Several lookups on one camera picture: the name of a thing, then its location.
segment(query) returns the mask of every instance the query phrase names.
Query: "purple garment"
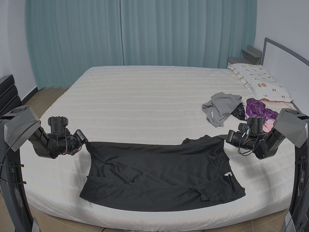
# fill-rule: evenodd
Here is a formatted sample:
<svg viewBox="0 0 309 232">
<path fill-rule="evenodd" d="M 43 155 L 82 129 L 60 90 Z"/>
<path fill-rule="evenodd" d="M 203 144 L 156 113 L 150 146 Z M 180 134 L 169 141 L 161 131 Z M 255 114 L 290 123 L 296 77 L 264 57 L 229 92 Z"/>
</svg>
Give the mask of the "purple garment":
<svg viewBox="0 0 309 232">
<path fill-rule="evenodd" d="M 266 108 L 266 105 L 258 101 L 254 98 L 250 98 L 247 100 L 247 107 L 246 107 L 246 114 L 251 117 L 251 116 L 261 116 L 265 118 L 265 122 L 269 120 L 270 118 L 276 119 L 278 116 L 278 113 Z"/>
</svg>

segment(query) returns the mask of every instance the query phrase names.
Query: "fitted sheet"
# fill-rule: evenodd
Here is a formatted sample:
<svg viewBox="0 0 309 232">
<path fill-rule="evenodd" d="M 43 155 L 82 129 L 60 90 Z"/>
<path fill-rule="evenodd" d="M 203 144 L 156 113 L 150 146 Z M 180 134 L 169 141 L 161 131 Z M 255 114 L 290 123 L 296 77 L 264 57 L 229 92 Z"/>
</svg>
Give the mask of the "fitted sheet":
<svg viewBox="0 0 309 232">
<path fill-rule="evenodd" d="M 67 128 L 89 141 L 180 144 L 185 138 L 227 134 L 241 122 L 232 115 L 222 129 L 206 120 L 201 105 L 217 92 L 252 96 L 230 69 L 174 66 L 105 66 L 87 70 L 42 116 L 65 116 Z M 269 108 L 280 111 L 280 105 Z M 246 195 L 217 206 L 175 212 L 117 210 L 79 197 L 91 159 L 86 147 L 75 156 L 39 158 L 30 142 L 21 147 L 29 204 L 41 212 L 102 227 L 129 230 L 201 230 L 255 219 L 286 209 L 294 178 L 294 146 L 285 139 L 276 155 L 258 160 L 225 144 L 232 171 Z"/>
</svg>

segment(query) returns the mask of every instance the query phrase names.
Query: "floor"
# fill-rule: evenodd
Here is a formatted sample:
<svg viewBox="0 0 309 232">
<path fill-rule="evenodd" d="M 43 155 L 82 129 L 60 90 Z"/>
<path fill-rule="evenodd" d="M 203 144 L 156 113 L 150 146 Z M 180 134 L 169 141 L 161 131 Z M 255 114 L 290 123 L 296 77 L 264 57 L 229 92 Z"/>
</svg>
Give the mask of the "floor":
<svg viewBox="0 0 309 232">
<path fill-rule="evenodd" d="M 27 103 L 32 107 L 38 118 L 65 92 L 68 88 L 48 88 L 38 91 Z M 31 208 L 31 213 L 37 219 L 42 232 L 123 232 L 123 230 L 109 229 L 92 226 L 67 219 L 57 218 L 48 214 L 41 213 Z M 253 219 L 250 221 L 217 228 L 204 230 L 204 232 L 280 232 L 286 211 L 280 211 L 271 215 Z M 14 226 L 7 212 L 4 200 L 0 196 L 0 224 L 1 231 L 14 232 Z"/>
</svg>

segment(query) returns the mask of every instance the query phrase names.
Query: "black baseboard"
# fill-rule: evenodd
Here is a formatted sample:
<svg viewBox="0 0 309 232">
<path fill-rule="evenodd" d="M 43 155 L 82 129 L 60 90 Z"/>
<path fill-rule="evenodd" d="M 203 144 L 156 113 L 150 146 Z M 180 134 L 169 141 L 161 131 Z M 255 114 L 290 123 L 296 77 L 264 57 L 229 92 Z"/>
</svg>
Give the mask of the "black baseboard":
<svg viewBox="0 0 309 232">
<path fill-rule="evenodd" d="M 25 105 L 31 98 L 38 92 L 38 87 L 35 87 L 23 100 L 22 103 Z"/>
</svg>

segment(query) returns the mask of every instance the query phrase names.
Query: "gray garment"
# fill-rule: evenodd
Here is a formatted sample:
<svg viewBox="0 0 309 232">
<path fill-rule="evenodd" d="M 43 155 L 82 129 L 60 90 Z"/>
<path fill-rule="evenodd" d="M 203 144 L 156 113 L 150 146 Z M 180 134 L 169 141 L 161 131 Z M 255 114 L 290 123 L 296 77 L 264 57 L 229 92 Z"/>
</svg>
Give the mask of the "gray garment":
<svg viewBox="0 0 309 232">
<path fill-rule="evenodd" d="M 209 102 L 202 105 L 202 111 L 213 126 L 221 128 L 241 100 L 240 95 L 216 93 Z"/>
</svg>

